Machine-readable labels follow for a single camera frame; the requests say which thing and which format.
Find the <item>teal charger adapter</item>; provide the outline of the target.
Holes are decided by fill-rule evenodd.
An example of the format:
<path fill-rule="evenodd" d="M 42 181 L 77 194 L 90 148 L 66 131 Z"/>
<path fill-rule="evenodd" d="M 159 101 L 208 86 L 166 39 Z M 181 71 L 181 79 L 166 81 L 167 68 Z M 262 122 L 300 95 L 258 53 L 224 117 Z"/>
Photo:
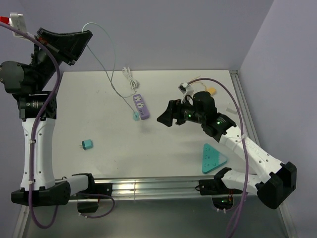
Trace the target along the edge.
<path fill-rule="evenodd" d="M 134 121 L 138 121 L 140 119 L 138 112 L 133 112 L 132 116 Z"/>

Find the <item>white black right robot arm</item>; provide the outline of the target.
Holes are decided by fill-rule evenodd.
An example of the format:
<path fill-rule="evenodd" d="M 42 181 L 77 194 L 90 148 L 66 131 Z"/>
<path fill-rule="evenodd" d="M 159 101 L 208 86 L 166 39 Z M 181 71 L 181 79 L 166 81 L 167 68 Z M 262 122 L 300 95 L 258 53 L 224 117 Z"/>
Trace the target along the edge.
<path fill-rule="evenodd" d="M 214 187 L 219 193 L 229 189 L 256 195 L 270 209 L 278 208 L 296 189 L 297 168 L 269 155 L 228 116 L 217 111 L 209 92 L 198 92 L 187 99 L 170 100 L 157 121 L 171 127 L 187 121 L 198 123 L 208 136 L 244 159 L 247 168 L 255 174 L 240 173 L 232 168 L 221 169 L 214 177 Z"/>

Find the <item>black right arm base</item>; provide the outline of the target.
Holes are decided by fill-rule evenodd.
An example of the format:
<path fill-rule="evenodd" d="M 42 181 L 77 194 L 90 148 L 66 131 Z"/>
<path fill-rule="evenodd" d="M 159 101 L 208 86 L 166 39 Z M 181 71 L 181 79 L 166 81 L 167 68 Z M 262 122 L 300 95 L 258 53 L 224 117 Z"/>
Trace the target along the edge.
<path fill-rule="evenodd" d="M 219 179 L 201 179 L 199 184 L 195 187 L 195 190 L 200 193 L 201 196 L 216 196 L 220 197 L 212 198 L 212 203 L 216 209 L 231 209 L 234 204 L 233 195 L 242 194 L 239 189 L 227 188 L 223 182 Z"/>

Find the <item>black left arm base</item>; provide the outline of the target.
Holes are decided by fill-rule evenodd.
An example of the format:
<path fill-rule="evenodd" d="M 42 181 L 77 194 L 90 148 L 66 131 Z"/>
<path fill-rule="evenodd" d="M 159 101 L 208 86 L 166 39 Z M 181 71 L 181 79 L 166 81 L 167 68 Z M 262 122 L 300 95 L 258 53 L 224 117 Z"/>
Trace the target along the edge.
<path fill-rule="evenodd" d="M 100 217 L 97 215 L 97 210 L 101 208 L 100 202 L 103 199 L 110 200 L 110 210 L 106 212 L 109 214 L 115 205 L 114 199 L 112 198 L 112 187 L 113 184 L 110 182 L 97 183 L 90 192 L 80 192 L 71 196 L 70 202 L 77 202 L 77 211 L 81 215 L 87 215 L 88 217 Z"/>

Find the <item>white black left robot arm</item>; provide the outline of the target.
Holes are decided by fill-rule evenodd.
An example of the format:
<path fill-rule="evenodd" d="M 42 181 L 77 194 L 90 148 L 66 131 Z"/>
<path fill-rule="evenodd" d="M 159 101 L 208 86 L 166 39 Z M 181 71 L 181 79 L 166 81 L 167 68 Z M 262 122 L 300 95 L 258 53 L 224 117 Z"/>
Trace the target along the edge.
<path fill-rule="evenodd" d="M 85 198 L 96 194 L 97 186 L 89 173 L 56 181 L 53 175 L 52 143 L 57 116 L 57 91 L 44 87 L 62 63 L 74 65 L 92 38 L 89 30 L 54 33 L 40 28 L 34 38 L 31 62 L 5 61 L 0 65 L 0 80 L 6 93 L 17 101 L 25 138 L 24 174 L 11 201 L 25 206 L 57 206 L 80 193 Z"/>

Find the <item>small teal charger plug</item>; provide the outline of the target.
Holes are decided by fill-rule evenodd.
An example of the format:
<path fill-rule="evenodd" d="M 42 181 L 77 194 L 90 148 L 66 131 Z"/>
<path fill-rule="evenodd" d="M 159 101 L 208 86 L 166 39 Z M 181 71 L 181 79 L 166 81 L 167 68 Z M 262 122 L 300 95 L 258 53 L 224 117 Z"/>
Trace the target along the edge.
<path fill-rule="evenodd" d="M 88 150 L 88 149 L 92 149 L 94 146 L 93 141 L 91 139 L 86 139 L 81 141 L 80 147 L 83 150 Z"/>

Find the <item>purple power strip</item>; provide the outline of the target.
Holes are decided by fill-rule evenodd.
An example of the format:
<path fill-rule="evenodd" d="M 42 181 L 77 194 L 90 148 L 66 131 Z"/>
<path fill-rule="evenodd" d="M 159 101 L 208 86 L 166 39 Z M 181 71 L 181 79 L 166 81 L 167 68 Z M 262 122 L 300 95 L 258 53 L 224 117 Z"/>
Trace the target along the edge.
<path fill-rule="evenodd" d="M 136 106 L 140 119 L 141 120 L 148 119 L 150 117 L 150 113 L 145 104 L 143 97 L 140 94 L 136 94 L 132 96 L 132 99 Z"/>

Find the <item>teal triangular power strip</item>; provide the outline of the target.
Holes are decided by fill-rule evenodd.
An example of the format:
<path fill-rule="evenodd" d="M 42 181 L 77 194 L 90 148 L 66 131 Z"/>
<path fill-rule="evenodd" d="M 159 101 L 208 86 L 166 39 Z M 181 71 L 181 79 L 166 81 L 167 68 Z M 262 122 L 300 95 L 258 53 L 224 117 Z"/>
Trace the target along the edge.
<path fill-rule="evenodd" d="M 211 171 L 227 163 L 228 158 L 209 144 L 203 146 L 202 173 L 208 174 Z"/>

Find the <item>small white block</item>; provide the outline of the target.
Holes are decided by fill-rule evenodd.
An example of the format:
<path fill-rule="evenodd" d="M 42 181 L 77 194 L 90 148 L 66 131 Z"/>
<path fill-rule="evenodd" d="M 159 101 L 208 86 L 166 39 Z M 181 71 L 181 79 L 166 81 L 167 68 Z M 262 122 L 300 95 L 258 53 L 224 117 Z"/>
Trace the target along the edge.
<path fill-rule="evenodd" d="M 228 104 L 226 106 L 226 111 L 232 114 L 237 114 L 237 109 L 234 104 Z"/>

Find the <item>aluminium front rail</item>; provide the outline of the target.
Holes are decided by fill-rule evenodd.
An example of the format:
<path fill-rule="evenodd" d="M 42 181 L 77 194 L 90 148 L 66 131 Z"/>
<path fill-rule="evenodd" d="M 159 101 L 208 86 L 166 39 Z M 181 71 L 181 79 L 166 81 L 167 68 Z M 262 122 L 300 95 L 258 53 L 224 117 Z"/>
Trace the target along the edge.
<path fill-rule="evenodd" d="M 201 195 L 195 187 L 201 179 L 214 178 L 95 179 L 92 174 L 76 174 L 55 180 L 50 188 L 32 192 L 20 188 L 11 193 L 11 201 L 35 207 L 65 205 L 71 196 L 90 192 L 95 184 L 106 182 L 113 184 L 111 196 L 115 201 L 197 198 Z"/>

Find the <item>aluminium rail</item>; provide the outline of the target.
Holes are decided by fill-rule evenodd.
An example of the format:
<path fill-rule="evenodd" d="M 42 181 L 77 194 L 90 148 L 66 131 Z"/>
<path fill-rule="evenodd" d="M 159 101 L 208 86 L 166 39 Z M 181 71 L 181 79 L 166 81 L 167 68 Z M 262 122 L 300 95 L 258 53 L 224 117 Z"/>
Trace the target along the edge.
<path fill-rule="evenodd" d="M 237 95 L 237 99 L 240 105 L 240 112 L 243 116 L 244 122 L 245 122 L 245 128 L 247 135 L 250 137 L 251 140 L 253 140 L 257 145 L 260 144 L 256 129 L 251 117 L 251 113 L 247 104 L 247 100 L 245 98 L 241 82 L 239 80 L 239 75 L 237 70 L 230 70 L 229 74 L 231 76 L 231 80 L 233 82 L 233 87 Z"/>
<path fill-rule="evenodd" d="M 50 188 L 32 192 L 20 188 L 11 193 L 11 201 L 35 207 L 65 205 L 71 196 L 90 192 L 95 184 L 106 182 L 113 184 L 111 196 L 115 201 L 197 198 L 201 195 L 195 187 L 201 179 L 214 178 L 95 179 L 92 174 L 76 174 L 55 180 Z"/>

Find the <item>aluminium right rail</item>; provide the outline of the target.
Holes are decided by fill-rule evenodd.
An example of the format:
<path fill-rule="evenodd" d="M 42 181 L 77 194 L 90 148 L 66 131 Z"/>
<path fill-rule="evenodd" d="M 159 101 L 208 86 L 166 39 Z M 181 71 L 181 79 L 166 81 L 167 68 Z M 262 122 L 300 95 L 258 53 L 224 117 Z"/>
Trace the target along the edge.
<path fill-rule="evenodd" d="M 247 100 L 245 98 L 241 82 L 239 80 L 239 75 L 237 70 L 230 70 L 229 74 L 231 76 L 231 80 L 233 82 L 233 87 L 237 95 L 237 99 L 240 105 L 240 112 L 243 116 L 244 122 L 245 122 L 245 128 L 247 135 L 250 137 L 251 140 L 253 140 L 257 145 L 260 144 L 256 129 L 251 117 L 251 113 L 247 104 Z"/>

